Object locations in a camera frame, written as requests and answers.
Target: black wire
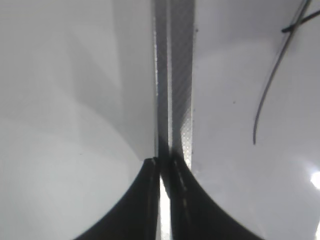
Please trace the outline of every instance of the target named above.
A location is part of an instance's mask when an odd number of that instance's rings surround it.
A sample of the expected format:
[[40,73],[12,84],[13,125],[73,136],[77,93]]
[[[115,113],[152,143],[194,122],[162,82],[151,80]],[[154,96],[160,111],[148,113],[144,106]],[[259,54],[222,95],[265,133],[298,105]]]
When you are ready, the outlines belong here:
[[264,92],[263,92],[263,95],[262,95],[262,98],[260,100],[260,103],[259,103],[259,107],[258,107],[258,111],[256,113],[256,116],[255,116],[255,120],[254,120],[254,126],[253,126],[253,144],[256,145],[256,140],[257,140],[257,128],[258,128],[258,123],[259,123],[259,118],[260,118],[260,113],[261,113],[261,110],[262,110],[262,107],[264,105],[264,102],[265,102],[265,99],[266,99],[266,96],[268,94],[268,91],[269,91],[269,88],[271,86],[271,83],[273,82],[274,78],[275,78],[275,75],[276,75],[276,72],[290,46],[290,43],[292,42],[302,20],[303,20],[303,17],[306,13],[306,11],[308,10],[308,7],[310,5],[312,0],[306,0],[305,1],[305,4],[303,5],[302,9],[301,9],[301,12],[300,14],[298,15],[298,18],[295,22],[295,24],[293,25],[293,30],[290,32],[290,35],[289,37],[287,38],[287,40],[285,41],[285,44],[279,54],[279,57],[273,67],[273,70],[271,72],[271,75],[269,77],[269,80],[266,84],[266,87],[264,89]]
[[[306,16],[305,18],[303,18],[303,19],[302,19],[302,21],[301,21],[300,25],[302,25],[302,24],[304,24],[304,23],[306,23],[306,22],[310,21],[311,19],[314,19],[315,17],[317,17],[317,16],[319,16],[319,15],[320,15],[320,10],[318,10],[318,11],[316,11],[316,12],[314,12],[314,13],[310,14],[309,16]],[[295,27],[295,25],[294,25],[294,24],[292,24],[292,25],[290,25],[290,26],[288,26],[288,27],[286,27],[286,28],[282,29],[282,30],[281,30],[281,32],[283,32],[284,34],[285,34],[285,33],[292,32],[292,31],[293,31],[293,29],[294,29],[294,27]]]

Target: white plastic panel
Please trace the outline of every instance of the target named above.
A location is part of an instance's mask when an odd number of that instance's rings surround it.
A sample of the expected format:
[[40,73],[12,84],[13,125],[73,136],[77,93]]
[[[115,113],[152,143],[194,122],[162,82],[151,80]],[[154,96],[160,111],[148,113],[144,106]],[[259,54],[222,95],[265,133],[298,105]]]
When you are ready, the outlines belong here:
[[[266,240],[314,240],[320,221],[320,17],[298,31],[266,98],[256,146],[252,137],[281,29],[299,4],[197,0],[192,171]],[[308,13],[319,9],[314,0]]]
[[70,240],[154,156],[149,0],[0,0],[0,239]]

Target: carbon fiber strip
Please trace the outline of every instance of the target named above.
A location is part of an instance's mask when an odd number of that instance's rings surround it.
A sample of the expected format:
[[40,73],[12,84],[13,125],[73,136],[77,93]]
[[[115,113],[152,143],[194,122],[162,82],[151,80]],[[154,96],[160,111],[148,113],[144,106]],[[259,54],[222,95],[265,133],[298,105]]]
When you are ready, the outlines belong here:
[[[157,127],[155,132],[155,152],[160,164],[169,159],[169,119],[168,119],[168,4],[167,0],[153,1],[153,41],[155,64],[155,90]],[[170,200],[164,181],[160,180],[159,218],[156,239],[171,239]]]
[[172,147],[192,162],[195,0],[171,0]]
[[[156,152],[167,164],[170,150],[192,160],[192,67],[195,0],[153,0],[156,76]],[[166,167],[160,181],[160,239],[170,240],[170,200]]]

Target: white surface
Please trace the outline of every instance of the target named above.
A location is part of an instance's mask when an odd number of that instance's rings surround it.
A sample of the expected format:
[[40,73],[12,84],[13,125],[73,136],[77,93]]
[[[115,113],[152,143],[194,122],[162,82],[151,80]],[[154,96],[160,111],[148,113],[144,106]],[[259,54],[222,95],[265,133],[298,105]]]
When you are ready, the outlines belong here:
[[[254,118],[300,0],[197,0],[192,170],[266,240],[314,240],[320,192],[320,17],[306,23]],[[320,9],[313,1],[309,13]]]
[[0,239],[70,240],[154,155],[149,0],[0,0]]

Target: black curved edge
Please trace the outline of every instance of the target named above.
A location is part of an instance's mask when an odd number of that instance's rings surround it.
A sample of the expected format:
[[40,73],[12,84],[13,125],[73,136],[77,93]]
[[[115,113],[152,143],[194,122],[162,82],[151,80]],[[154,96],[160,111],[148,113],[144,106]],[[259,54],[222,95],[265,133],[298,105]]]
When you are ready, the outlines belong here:
[[261,240],[208,196],[182,157],[174,153],[169,168],[174,240]]
[[75,240],[154,240],[158,219],[159,179],[159,161],[156,158],[146,159],[121,200]]

